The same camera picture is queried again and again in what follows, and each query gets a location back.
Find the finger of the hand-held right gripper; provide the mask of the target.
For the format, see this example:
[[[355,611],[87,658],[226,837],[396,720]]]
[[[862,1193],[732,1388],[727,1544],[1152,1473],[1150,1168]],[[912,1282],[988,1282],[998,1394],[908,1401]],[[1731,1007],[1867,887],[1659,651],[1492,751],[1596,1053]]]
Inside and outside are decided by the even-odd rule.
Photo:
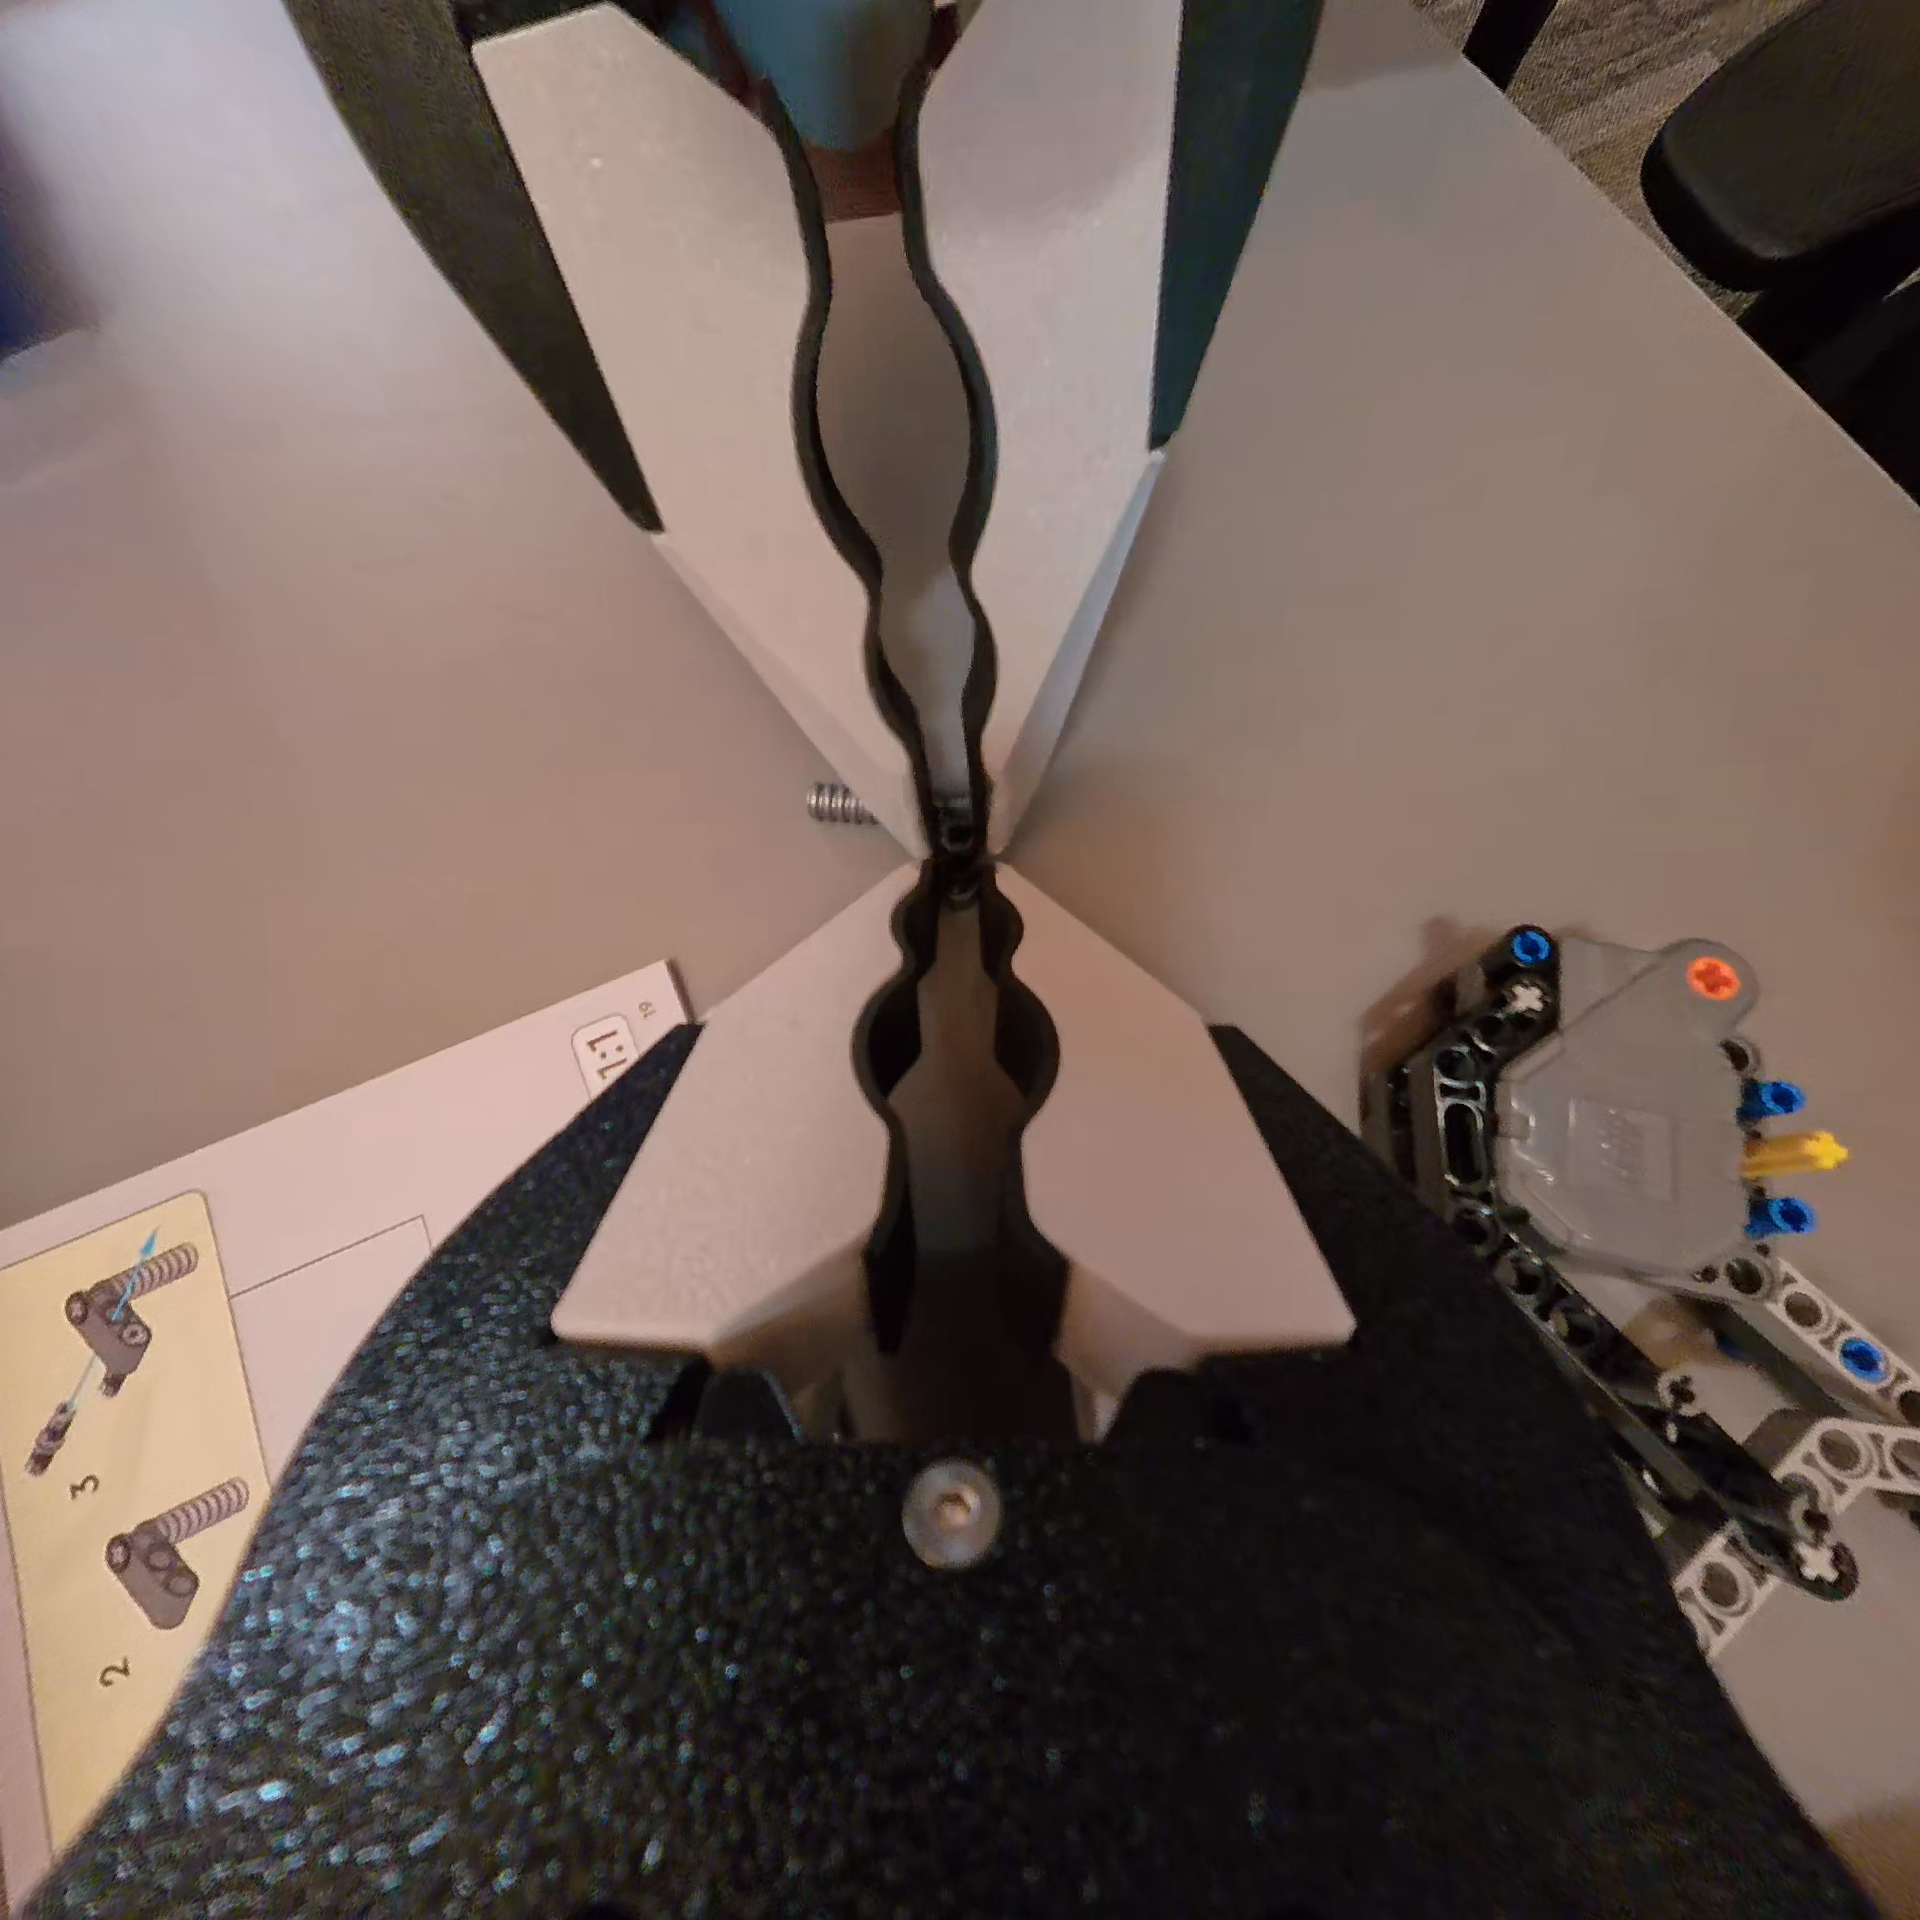
[[[904,91],[908,259],[975,429],[951,563],[993,644],[994,845],[1040,793],[1161,476],[1183,36],[1179,2],[975,5]]]
[[[785,111],[755,111],[618,5],[471,59],[660,531],[657,549],[914,858],[928,783],[880,653],[880,563],[826,467],[832,263]]]

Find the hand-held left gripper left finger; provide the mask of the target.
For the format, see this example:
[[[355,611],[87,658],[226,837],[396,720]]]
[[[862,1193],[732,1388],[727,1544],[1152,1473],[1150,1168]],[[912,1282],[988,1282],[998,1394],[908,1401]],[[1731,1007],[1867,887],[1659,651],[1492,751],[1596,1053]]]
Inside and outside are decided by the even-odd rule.
[[[896,1106],[939,897],[875,883],[699,1023],[553,1309],[560,1343],[767,1375],[811,1435],[898,1441],[919,1276]]]

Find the black office chair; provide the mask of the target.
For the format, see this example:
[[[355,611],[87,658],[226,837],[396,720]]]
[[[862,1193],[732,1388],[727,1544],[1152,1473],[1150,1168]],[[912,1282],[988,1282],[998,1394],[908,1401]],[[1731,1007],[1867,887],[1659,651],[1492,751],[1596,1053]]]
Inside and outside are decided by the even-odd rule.
[[[1744,337],[1918,497],[1918,5],[1815,2],[1659,125],[1641,195]]]

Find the grey motor black frame assembly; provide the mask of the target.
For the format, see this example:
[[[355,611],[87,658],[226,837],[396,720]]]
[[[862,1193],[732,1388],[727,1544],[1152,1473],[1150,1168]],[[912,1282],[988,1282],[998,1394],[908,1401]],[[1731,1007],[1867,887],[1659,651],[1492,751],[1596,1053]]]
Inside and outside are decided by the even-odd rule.
[[[1361,1092],[1603,1431],[1713,1661],[1778,1593],[1857,1596],[1855,1504],[1916,1523],[1916,1363],[1792,1260],[1847,1151],[1794,1122],[1758,994],[1723,944],[1521,923]]]

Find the grey desk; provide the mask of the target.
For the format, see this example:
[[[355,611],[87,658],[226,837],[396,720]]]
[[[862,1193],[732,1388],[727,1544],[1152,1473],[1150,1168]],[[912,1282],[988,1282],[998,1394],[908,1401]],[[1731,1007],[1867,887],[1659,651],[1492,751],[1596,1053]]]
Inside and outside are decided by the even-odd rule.
[[[1510,921],[1731,949],[1916,1331],[1916,508],[1403,5],[1332,5],[1063,745],[985,879],[1070,1092],[1078,921],[1199,1011],[1354,1336],[1148,1360],[1110,1442],[722,1441],[703,1336],[544,1331],[721,1000],[935,879],[377,184],[283,5],[4,5],[91,324],[4,372],[4,1199],[673,959],[359,1336],[33,1915],[1874,1915],[1599,1428],[1323,1113]]]

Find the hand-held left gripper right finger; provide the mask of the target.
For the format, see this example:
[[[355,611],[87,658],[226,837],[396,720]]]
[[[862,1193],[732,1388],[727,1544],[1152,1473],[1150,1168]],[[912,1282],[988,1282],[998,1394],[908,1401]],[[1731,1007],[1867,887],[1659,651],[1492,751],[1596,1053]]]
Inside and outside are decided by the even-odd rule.
[[[1156,1371],[1344,1347],[1354,1308],[1209,1024],[1017,872],[977,913],[1017,1090],[999,1313],[1078,1434]]]

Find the white instruction booklet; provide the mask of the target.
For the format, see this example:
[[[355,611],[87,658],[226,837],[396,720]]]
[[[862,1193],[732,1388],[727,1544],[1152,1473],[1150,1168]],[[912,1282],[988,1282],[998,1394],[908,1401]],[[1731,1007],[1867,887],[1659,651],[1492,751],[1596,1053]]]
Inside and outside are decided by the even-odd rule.
[[[686,1019],[655,963],[4,1227],[4,1907],[153,1735],[406,1282]]]

